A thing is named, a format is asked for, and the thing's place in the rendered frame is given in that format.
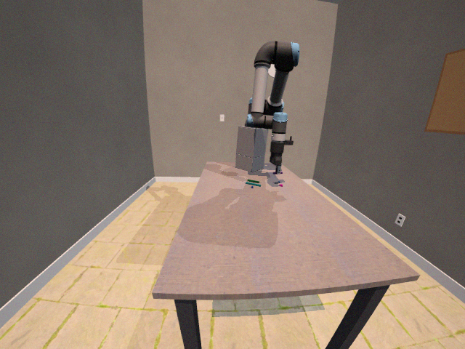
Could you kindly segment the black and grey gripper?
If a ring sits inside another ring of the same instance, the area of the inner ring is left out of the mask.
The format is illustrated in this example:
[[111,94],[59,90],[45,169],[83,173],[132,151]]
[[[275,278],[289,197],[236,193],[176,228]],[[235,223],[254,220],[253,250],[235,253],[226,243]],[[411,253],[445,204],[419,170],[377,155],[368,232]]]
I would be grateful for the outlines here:
[[294,141],[291,140],[292,136],[290,136],[290,140],[285,140],[286,134],[272,133],[271,137],[273,141],[271,141],[270,146],[270,163],[276,166],[275,172],[280,175],[284,145],[293,145]]

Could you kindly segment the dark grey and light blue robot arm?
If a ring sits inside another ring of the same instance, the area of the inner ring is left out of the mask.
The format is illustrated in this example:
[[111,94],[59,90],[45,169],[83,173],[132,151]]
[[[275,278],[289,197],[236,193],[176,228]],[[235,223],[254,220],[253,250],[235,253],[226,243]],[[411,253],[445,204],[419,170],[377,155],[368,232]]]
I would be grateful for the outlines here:
[[[245,127],[272,129],[272,133],[275,134],[286,133],[288,115],[282,113],[284,108],[282,97],[289,72],[298,65],[298,62],[299,44],[297,43],[269,41],[259,49],[254,61],[254,91],[253,97],[249,100]],[[271,64],[274,64],[276,71],[271,95],[266,100],[267,77]]]

